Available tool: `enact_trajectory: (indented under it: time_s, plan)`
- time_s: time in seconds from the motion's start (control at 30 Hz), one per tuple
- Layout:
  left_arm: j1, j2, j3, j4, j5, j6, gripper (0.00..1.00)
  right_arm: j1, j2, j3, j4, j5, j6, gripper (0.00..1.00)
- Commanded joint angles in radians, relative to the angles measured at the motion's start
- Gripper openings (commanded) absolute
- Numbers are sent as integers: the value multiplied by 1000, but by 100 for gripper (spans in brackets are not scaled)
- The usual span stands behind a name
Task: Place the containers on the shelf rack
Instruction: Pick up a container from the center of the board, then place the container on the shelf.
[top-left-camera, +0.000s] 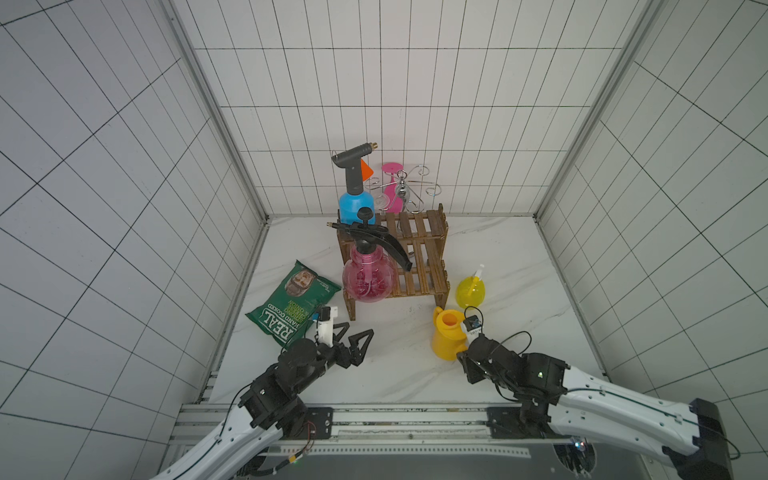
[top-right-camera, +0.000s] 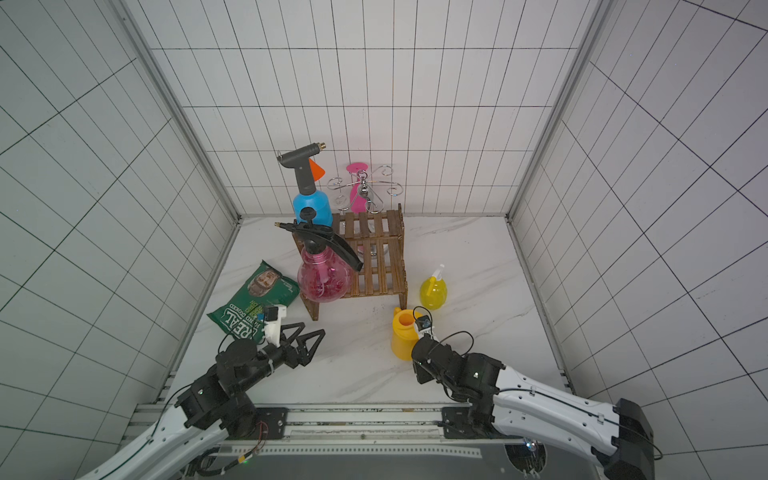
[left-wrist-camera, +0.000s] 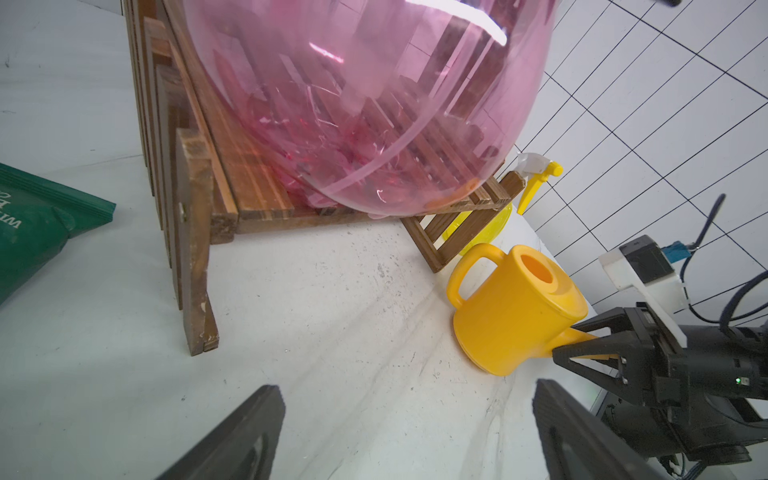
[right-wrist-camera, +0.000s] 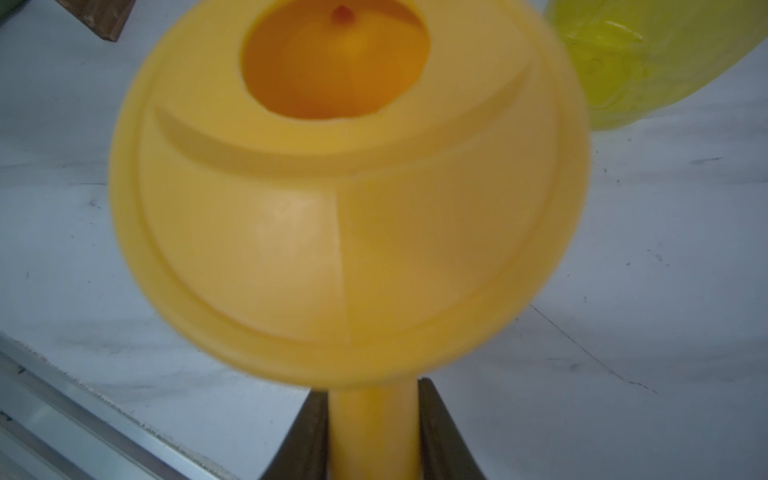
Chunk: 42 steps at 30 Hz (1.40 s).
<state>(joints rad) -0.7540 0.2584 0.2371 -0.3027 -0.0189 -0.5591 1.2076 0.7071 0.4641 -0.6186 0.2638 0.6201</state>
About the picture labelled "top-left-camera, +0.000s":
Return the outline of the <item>yellow watering can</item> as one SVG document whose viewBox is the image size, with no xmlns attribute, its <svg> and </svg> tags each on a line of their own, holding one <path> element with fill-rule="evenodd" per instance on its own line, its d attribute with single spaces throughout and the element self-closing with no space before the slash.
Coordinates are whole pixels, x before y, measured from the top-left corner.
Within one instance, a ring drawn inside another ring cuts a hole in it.
<svg viewBox="0 0 768 480">
<path fill-rule="evenodd" d="M 433 312 L 435 327 L 431 339 L 433 353 L 442 360 L 455 361 L 467 349 L 467 336 L 462 330 L 465 315 L 458 310 L 436 307 Z"/>
</svg>

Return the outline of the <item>pink pressure sprayer bottle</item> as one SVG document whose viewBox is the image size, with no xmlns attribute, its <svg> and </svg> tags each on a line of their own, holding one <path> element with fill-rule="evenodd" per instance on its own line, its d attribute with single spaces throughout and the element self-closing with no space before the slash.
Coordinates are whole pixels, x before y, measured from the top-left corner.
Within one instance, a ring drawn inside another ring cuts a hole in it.
<svg viewBox="0 0 768 480">
<path fill-rule="evenodd" d="M 357 217 L 361 223 L 329 222 L 328 226 L 353 240 L 342 272 L 344 292 L 353 300 L 373 303 L 388 297 L 399 283 L 396 265 L 408 273 L 412 262 L 400 241 L 373 222 L 370 207 L 359 208 Z"/>
</svg>

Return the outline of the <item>yellow-green spray bottle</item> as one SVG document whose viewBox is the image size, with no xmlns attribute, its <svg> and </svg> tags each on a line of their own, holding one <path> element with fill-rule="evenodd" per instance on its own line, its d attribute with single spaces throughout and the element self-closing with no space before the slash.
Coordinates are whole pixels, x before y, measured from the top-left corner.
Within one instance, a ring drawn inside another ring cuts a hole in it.
<svg viewBox="0 0 768 480">
<path fill-rule="evenodd" d="M 462 309 L 479 307 L 485 300 L 486 288 L 482 277 L 485 266 L 479 268 L 470 276 L 460 282 L 456 289 L 456 302 Z"/>
</svg>

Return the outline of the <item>blue spray bottle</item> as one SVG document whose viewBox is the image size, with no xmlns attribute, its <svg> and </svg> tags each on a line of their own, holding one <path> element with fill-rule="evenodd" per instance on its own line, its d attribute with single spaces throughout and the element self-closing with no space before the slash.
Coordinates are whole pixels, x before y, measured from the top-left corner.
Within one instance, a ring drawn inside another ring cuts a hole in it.
<svg viewBox="0 0 768 480">
<path fill-rule="evenodd" d="M 344 170 L 346 192 L 339 198 L 339 220 L 344 224 L 360 223 L 358 210 L 363 207 L 374 210 L 373 196 L 365 190 L 364 183 L 373 170 L 364 158 L 377 148 L 376 143 L 364 143 L 349 150 L 333 154 L 333 164 Z"/>
</svg>

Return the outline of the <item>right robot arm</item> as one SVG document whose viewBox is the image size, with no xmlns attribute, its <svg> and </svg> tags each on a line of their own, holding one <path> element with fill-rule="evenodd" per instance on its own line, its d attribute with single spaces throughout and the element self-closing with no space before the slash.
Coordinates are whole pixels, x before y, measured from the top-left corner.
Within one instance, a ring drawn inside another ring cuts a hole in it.
<svg viewBox="0 0 768 480">
<path fill-rule="evenodd" d="M 467 380 L 512 395 L 510 421 L 494 427 L 520 438 L 600 442 L 652 457 L 681 479 L 730 479 L 732 451 L 718 407 L 696 398 L 661 400 L 594 377 L 542 353 L 518 354 L 478 334 L 457 359 Z"/>
</svg>

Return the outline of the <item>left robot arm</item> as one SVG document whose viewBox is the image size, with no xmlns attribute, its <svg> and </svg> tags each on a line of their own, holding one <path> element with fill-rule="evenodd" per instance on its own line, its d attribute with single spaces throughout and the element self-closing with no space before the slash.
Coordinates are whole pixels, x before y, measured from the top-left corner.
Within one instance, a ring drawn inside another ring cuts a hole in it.
<svg viewBox="0 0 768 480">
<path fill-rule="evenodd" d="M 332 410 L 323 407 L 314 420 L 300 394 L 334 366 L 349 368 L 365 358 L 374 331 L 364 330 L 343 342 L 349 324 L 330 330 L 329 342 L 301 338 L 292 343 L 230 406 L 224 420 L 158 479 L 230 479 L 254 457 L 283 440 L 306 439 L 288 459 L 257 476 L 269 476 L 304 456 L 330 431 Z"/>
</svg>

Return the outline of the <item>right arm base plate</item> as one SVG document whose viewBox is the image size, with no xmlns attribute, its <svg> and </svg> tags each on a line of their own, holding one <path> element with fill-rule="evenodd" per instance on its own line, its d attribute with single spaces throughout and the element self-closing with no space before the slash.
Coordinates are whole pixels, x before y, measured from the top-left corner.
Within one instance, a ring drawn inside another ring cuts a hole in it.
<svg viewBox="0 0 768 480">
<path fill-rule="evenodd" d="M 548 426 L 528 425 L 520 419 L 520 407 L 491 406 L 485 409 L 486 426 L 493 439 L 544 440 L 565 439 Z"/>
</svg>

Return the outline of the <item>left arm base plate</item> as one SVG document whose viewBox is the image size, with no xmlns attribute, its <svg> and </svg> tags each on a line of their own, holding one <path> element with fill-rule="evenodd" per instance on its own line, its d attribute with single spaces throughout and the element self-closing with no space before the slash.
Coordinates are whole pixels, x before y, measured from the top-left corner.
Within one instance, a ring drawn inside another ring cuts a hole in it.
<svg viewBox="0 0 768 480">
<path fill-rule="evenodd" d="M 277 422 L 286 440 L 327 440 L 331 437 L 334 409 L 297 406 Z"/>
</svg>

